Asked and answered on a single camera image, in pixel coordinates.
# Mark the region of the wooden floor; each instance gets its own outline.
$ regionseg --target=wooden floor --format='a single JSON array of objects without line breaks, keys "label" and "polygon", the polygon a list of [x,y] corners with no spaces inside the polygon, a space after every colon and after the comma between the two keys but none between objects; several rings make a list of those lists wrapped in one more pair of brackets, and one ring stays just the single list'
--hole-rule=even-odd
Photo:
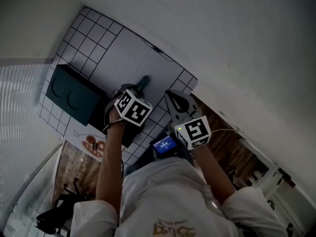
[{"label": "wooden floor", "polygon": [[[209,107],[197,98],[196,101],[203,114],[207,116],[211,131],[222,128],[231,129]],[[236,170],[234,183],[241,188],[242,184],[238,179],[246,181],[261,163],[250,150],[238,141],[239,138],[240,136],[234,131],[217,131],[212,134],[208,147],[227,175]],[[99,168],[100,162],[66,141],[57,170],[52,202],[60,194],[65,193],[63,190],[64,184],[68,184],[70,191],[75,191],[73,187],[74,178],[78,178],[78,187],[83,195],[94,195]]]}]

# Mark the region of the white cable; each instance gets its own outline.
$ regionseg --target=white cable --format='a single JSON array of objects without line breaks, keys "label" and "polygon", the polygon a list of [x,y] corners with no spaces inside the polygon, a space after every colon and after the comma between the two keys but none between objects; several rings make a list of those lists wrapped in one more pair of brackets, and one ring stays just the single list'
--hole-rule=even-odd
[{"label": "white cable", "polygon": [[215,131],[211,131],[211,133],[217,132],[217,131],[220,131],[220,130],[223,130],[223,131],[235,131],[234,129],[218,129],[218,130],[215,130]]}]

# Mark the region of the blue screen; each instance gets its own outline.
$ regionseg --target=blue screen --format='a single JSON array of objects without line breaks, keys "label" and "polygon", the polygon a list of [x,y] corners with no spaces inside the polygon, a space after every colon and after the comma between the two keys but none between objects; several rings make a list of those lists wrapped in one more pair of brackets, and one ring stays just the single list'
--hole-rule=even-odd
[{"label": "blue screen", "polygon": [[160,154],[163,154],[176,146],[177,144],[170,136],[164,137],[160,141],[153,144],[155,150]]}]

